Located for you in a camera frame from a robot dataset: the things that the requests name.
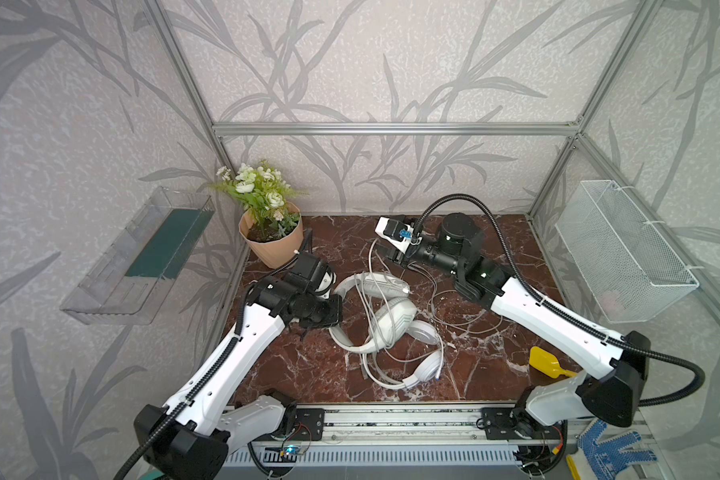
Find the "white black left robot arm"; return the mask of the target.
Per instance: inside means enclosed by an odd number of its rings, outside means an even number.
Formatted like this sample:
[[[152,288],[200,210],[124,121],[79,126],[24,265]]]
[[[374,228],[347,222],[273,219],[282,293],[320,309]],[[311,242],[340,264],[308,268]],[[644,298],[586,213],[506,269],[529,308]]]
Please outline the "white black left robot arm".
[[[213,479],[232,451],[288,424],[293,402],[282,394],[262,395],[229,415],[224,411],[257,359],[292,322],[305,331],[341,322],[334,281],[330,265],[313,254],[307,232],[290,260],[246,288],[233,329],[190,380],[163,405],[139,412],[139,445],[116,478],[145,460],[166,479]]]

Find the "white headphones pair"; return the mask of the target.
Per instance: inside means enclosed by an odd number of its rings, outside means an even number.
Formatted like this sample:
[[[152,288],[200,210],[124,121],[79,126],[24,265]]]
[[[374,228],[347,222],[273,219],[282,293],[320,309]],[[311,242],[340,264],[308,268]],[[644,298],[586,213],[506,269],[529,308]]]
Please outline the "white headphones pair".
[[[408,283],[391,274],[364,272],[345,278],[333,293],[344,299],[353,289],[364,302],[368,339],[362,345],[354,345],[342,327],[332,326],[329,333],[334,342],[354,354],[371,354],[392,347],[417,315],[417,307],[409,298]]]
[[[368,355],[360,355],[363,370],[374,383],[382,388],[389,390],[408,390],[421,383],[425,383],[430,380],[438,380],[440,378],[445,360],[445,344],[437,329],[430,323],[421,320],[413,320],[406,330],[406,334],[420,343],[434,346],[435,350],[413,359],[401,360],[401,363],[418,362],[413,373],[402,380],[396,380],[388,377],[381,370],[377,370],[379,373],[379,377],[377,377],[371,372]]]

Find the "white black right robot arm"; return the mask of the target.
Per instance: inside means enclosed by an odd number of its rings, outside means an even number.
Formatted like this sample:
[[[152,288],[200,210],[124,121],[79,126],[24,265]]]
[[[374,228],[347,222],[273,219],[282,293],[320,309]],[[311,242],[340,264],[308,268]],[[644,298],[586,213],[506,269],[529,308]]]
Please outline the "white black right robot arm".
[[[484,256],[485,231],[466,214],[451,213],[435,235],[425,233],[429,216],[454,201],[479,208],[496,234],[505,264]],[[580,373],[567,380],[528,388],[515,405],[513,416],[518,423],[550,426],[594,417],[628,427],[639,408],[683,400],[704,385],[705,372],[696,363],[654,351],[639,332],[623,335],[602,327],[535,289],[520,271],[496,216],[472,195],[441,197],[418,217],[382,217],[375,232],[391,244],[388,257],[393,262],[403,268],[412,262],[424,264],[449,275],[465,300],[530,330],[581,367]],[[687,370],[692,378],[674,392],[646,398],[643,391],[652,361]]]

